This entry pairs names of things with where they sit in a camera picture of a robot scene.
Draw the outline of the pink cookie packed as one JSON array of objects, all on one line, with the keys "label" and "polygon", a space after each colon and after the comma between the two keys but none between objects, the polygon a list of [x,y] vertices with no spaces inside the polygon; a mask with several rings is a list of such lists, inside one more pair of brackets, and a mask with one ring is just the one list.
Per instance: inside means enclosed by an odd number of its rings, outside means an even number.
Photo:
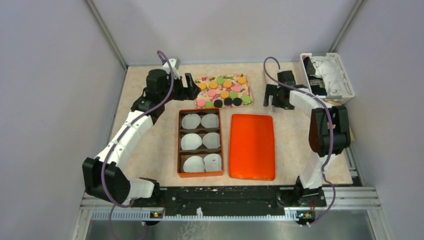
[{"label": "pink cookie packed", "polygon": [[209,97],[214,97],[215,95],[216,95],[216,91],[214,90],[214,89],[210,89],[208,92],[207,92],[207,94],[208,94],[208,96]]}]

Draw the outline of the yellow cookie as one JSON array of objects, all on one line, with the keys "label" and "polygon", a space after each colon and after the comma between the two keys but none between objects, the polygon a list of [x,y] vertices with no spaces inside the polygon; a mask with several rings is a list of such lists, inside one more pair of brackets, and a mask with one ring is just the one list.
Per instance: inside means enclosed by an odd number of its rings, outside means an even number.
[{"label": "yellow cookie", "polygon": [[230,89],[232,87],[233,83],[229,80],[226,80],[226,81],[223,82],[222,85],[223,85],[224,88]]},{"label": "yellow cookie", "polygon": [[238,82],[240,85],[244,85],[244,84],[247,82],[247,79],[246,79],[246,77],[244,77],[244,76],[240,76],[240,77],[238,77],[238,78],[237,78],[237,82]]},{"label": "yellow cookie", "polygon": [[226,99],[226,98],[228,98],[230,96],[230,93],[228,92],[228,91],[222,91],[221,93],[220,93],[220,97],[222,98],[222,99]]},{"label": "yellow cookie", "polygon": [[210,89],[216,89],[219,86],[219,84],[216,81],[212,81],[209,83],[208,87]]},{"label": "yellow cookie", "polygon": [[208,85],[205,82],[201,82],[198,84],[201,91],[205,91],[208,88]]}]

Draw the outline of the green cookie packed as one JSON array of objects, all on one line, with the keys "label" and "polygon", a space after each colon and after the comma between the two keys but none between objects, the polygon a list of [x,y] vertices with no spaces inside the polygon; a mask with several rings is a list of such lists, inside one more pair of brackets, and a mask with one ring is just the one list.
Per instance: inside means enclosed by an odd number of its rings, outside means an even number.
[{"label": "green cookie packed", "polygon": [[238,92],[236,92],[236,91],[231,91],[230,93],[229,93],[229,97],[230,98],[232,98],[232,99],[235,99],[235,98],[237,98],[239,95],[238,95]]}]

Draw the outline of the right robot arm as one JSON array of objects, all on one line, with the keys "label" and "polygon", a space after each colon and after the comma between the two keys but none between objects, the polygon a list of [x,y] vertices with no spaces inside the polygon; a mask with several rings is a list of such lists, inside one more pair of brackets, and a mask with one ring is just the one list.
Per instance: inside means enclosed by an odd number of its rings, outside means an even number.
[{"label": "right robot arm", "polygon": [[263,105],[298,109],[310,119],[308,142],[312,153],[296,179],[292,194],[297,205],[307,206],[319,197],[330,163],[351,144],[348,111],[342,105],[324,102],[303,85],[297,85],[291,70],[280,70],[275,83],[266,85]]}]

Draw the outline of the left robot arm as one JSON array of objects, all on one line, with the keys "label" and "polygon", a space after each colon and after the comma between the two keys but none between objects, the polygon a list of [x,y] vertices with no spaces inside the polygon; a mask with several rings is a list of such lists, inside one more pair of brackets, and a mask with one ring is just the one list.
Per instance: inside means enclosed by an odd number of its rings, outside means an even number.
[{"label": "left robot arm", "polygon": [[169,101],[195,100],[201,92],[190,73],[187,86],[176,70],[153,69],[146,87],[132,104],[123,125],[93,158],[82,163],[85,192],[119,207],[154,207],[160,200],[160,184],[150,178],[128,179],[123,173],[132,152],[143,135],[154,126]]}]

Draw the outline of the pink cookie bottom left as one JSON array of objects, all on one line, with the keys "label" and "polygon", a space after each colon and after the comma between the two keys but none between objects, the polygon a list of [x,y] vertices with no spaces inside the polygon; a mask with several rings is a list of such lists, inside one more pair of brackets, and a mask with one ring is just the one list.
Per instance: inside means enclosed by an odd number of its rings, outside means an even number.
[{"label": "pink cookie bottom left", "polygon": [[197,104],[197,107],[198,108],[203,108],[206,105],[206,100],[204,100],[204,99],[198,99],[196,101],[196,104]]}]

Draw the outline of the pink cookie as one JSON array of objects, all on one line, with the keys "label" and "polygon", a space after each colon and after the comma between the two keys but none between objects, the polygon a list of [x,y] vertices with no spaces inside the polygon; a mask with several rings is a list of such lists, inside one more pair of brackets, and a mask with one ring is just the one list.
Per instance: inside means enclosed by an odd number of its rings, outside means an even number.
[{"label": "pink cookie", "polygon": [[242,86],[241,85],[234,85],[232,87],[232,91],[239,93],[242,90]]},{"label": "pink cookie", "polygon": [[203,108],[206,105],[206,100],[204,100],[204,99],[198,99],[196,101],[196,104],[197,104],[197,107],[198,108]]}]

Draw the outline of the green cookie bottom left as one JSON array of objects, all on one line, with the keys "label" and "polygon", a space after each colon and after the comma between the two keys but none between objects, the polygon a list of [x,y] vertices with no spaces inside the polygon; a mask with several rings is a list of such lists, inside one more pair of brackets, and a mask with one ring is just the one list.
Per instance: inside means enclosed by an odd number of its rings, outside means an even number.
[{"label": "green cookie bottom left", "polygon": [[205,108],[213,108],[214,107],[214,103],[212,101],[207,101],[205,103]]}]

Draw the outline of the green cookie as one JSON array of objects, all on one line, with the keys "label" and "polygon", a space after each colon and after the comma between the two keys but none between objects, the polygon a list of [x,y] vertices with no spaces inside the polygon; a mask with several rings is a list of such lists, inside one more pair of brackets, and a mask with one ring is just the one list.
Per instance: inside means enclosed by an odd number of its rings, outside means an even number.
[{"label": "green cookie", "polygon": [[217,83],[218,85],[222,85],[224,82],[225,82],[225,79],[224,79],[224,78],[222,78],[222,77],[218,77],[218,78],[216,79],[216,83]]},{"label": "green cookie", "polygon": [[249,95],[243,95],[243,96],[241,97],[241,100],[242,100],[242,102],[243,102],[244,104],[248,104],[248,103],[250,103],[250,102],[251,102],[251,97],[250,97]]},{"label": "green cookie", "polygon": [[205,108],[213,108],[214,107],[214,103],[212,101],[207,101],[205,103]]}]

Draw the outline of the green cookie right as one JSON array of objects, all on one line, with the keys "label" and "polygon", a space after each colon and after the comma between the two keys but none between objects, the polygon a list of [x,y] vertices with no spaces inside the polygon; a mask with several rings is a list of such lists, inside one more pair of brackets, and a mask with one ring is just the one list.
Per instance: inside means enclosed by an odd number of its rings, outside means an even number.
[{"label": "green cookie right", "polygon": [[250,102],[251,102],[251,97],[250,97],[249,95],[243,95],[243,96],[241,97],[241,100],[242,100],[242,102],[243,102],[244,104],[248,104],[248,103],[250,103]]}]

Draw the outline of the green cookie top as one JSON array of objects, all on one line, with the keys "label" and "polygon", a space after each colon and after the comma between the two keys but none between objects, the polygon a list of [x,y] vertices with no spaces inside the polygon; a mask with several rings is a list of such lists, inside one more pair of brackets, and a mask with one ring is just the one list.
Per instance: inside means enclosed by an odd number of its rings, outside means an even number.
[{"label": "green cookie top", "polygon": [[222,85],[224,82],[225,82],[225,79],[224,79],[224,78],[222,78],[222,77],[218,77],[218,78],[216,79],[216,83],[217,83],[218,85]]}]

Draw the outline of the black cookie left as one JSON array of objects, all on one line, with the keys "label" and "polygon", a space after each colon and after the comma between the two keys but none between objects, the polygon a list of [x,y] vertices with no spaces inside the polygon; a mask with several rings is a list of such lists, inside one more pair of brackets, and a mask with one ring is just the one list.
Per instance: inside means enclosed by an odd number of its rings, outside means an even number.
[{"label": "black cookie left", "polygon": [[215,108],[222,108],[222,107],[223,107],[223,101],[222,101],[222,100],[220,100],[220,99],[216,99],[216,100],[213,102],[213,106],[214,106]]}]

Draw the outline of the black cookie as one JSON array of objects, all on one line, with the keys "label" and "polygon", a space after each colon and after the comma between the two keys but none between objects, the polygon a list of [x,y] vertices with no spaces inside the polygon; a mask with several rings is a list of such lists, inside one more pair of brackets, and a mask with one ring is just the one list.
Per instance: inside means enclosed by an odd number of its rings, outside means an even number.
[{"label": "black cookie", "polygon": [[222,108],[222,107],[223,107],[223,101],[222,101],[222,100],[220,100],[220,99],[216,99],[216,100],[213,102],[213,106],[214,106],[215,108]]},{"label": "black cookie", "polygon": [[223,103],[225,106],[231,106],[233,104],[233,99],[230,97],[227,97],[223,100]]},{"label": "black cookie", "polygon": [[236,98],[234,98],[233,100],[232,100],[232,104],[234,105],[234,106],[241,106],[242,105],[242,103],[243,103],[243,101],[242,101],[242,99],[241,98],[239,98],[239,97],[236,97]]}]

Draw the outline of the floral cookie tray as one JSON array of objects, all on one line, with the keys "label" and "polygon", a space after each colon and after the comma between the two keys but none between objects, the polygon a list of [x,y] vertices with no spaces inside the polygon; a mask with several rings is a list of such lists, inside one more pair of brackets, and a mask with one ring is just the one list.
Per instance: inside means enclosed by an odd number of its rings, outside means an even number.
[{"label": "floral cookie tray", "polygon": [[254,102],[246,74],[203,76],[194,82],[200,88],[194,101],[197,109],[247,107]]}]

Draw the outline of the white paper cup top-left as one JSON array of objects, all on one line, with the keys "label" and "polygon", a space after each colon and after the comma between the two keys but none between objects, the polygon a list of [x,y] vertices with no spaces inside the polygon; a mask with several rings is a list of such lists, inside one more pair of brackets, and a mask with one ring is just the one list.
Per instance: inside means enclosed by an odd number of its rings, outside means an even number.
[{"label": "white paper cup top-left", "polygon": [[200,124],[201,117],[195,113],[187,114],[181,120],[181,127],[186,130],[196,129]]}]

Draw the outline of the white paper cup top-right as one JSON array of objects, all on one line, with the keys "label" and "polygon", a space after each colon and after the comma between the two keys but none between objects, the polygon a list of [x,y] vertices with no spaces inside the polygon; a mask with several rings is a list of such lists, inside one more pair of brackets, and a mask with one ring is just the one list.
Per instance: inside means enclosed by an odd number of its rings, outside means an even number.
[{"label": "white paper cup top-right", "polygon": [[218,128],[220,126],[219,116],[213,113],[206,114],[201,118],[200,124],[204,128]]}]

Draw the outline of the black cookie right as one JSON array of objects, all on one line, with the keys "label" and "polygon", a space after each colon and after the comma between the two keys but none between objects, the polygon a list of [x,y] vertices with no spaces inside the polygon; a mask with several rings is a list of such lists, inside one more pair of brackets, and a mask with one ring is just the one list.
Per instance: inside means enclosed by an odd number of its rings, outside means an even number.
[{"label": "black cookie right", "polygon": [[232,100],[232,104],[234,105],[234,106],[241,106],[242,105],[242,103],[243,103],[243,101],[242,101],[242,99],[241,98],[239,98],[239,97],[236,97],[236,98],[234,98],[233,100]]}]

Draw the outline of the pink cookie right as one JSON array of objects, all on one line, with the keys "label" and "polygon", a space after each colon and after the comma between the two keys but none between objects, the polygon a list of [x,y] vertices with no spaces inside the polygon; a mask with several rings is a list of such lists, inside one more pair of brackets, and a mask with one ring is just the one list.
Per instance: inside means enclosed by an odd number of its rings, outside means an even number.
[{"label": "pink cookie right", "polygon": [[242,90],[242,86],[241,85],[234,85],[232,87],[232,91],[239,93]]}]

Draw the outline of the black cookie middle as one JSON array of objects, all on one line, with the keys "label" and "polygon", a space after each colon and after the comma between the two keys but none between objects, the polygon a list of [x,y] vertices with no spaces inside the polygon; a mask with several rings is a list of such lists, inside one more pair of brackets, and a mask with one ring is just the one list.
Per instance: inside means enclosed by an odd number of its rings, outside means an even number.
[{"label": "black cookie middle", "polygon": [[233,104],[233,99],[230,97],[227,97],[223,100],[223,103],[225,106],[231,106]]}]

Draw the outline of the black item in basket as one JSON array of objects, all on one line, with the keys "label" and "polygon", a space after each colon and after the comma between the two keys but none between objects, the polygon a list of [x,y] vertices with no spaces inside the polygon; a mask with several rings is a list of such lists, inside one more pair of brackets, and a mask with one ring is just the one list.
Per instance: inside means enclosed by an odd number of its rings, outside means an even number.
[{"label": "black item in basket", "polygon": [[311,92],[314,95],[327,96],[328,94],[325,89],[324,80],[321,77],[316,75],[316,69],[309,56],[303,59],[303,65],[305,68],[305,72],[306,72],[306,76],[309,82]]}]

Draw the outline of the white paper cup middle-left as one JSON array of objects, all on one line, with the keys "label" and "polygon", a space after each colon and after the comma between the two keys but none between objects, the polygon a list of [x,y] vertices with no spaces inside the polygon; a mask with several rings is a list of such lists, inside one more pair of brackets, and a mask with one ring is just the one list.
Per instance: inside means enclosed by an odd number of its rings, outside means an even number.
[{"label": "white paper cup middle-left", "polygon": [[202,137],[196,133],[187,133],[180,140],[180,147],[183,151],[196,150],[202,144]]}]

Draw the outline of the white paper cup middle-right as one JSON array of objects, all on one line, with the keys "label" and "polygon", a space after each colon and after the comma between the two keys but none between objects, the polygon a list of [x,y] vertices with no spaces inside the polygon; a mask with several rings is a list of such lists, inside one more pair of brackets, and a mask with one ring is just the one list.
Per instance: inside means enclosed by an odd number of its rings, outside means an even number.
[{"label": "white paper cup middle-right", "polygon": [[221,147],[221,137],[217,132],[209,132],[202,138],[202,144],[207,149],[218,149]]}]

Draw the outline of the orange box lid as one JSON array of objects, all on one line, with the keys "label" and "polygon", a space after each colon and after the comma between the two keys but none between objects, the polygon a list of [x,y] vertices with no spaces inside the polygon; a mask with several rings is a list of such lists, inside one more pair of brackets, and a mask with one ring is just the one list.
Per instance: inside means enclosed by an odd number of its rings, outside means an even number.
[{"label": "orange box lid", "polygon": [[233,114],[230,122],[228,174],[233,179],[273,181],[276,147],[270,115]]}]

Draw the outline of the white cloth in basket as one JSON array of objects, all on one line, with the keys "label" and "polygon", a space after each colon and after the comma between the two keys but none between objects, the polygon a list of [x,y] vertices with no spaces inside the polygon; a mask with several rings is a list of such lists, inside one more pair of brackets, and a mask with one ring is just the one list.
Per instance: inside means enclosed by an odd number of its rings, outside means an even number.
[{"label": "white cloth in basket", "polygon": [[312,56],[311,61],[316,69],[315,74],[323,79],[328,95],[343,96],[348,94],[344,84],[344,73],[334,58]]}]

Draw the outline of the orange cookie box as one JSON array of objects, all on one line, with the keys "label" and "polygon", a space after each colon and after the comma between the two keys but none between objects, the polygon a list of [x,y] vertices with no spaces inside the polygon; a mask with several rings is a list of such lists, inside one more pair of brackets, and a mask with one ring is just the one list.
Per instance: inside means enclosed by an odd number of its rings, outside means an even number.
[{"label": "orange cookie box", "polygon": [[224,174],[224,145],[218,108],[183,109],[178,113],[177,167],[181,178]]}]

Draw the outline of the white paper cup bottom-left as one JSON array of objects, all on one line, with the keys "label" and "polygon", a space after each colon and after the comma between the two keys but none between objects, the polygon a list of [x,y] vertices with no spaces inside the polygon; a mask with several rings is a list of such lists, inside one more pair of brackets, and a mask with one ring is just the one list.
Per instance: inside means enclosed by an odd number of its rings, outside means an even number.
[{"label": "white paper cup bottom-left", "polygon": [[205,171],[205,163],[201,156],[191,156],[183,164],[185,173],[202,173]]}]

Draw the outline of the white paper cup bottom-right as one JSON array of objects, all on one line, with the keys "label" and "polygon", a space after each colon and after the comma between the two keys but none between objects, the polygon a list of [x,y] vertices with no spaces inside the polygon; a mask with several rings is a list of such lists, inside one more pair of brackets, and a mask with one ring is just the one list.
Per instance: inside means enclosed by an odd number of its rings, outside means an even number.
[{"label": "white paper cup bottom-right", "polygon": [[211,153],[203,158],[206,172],[219,172],[222,170],[222,158],[220,154]]}]

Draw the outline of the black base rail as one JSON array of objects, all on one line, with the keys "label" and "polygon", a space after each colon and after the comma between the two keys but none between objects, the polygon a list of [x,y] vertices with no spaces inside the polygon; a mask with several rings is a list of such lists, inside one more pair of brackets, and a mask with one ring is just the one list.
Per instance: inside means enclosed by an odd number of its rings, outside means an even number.
[{"label": "black base rail", "polygon": [[301,197],[288,185],[173,186],[154,190],[151,198],[134,201],[135,208],[159,208],[166,216],[194,216],[198,209],[206,217],[282,216],[288,207],[326,207],[321,191]]}]

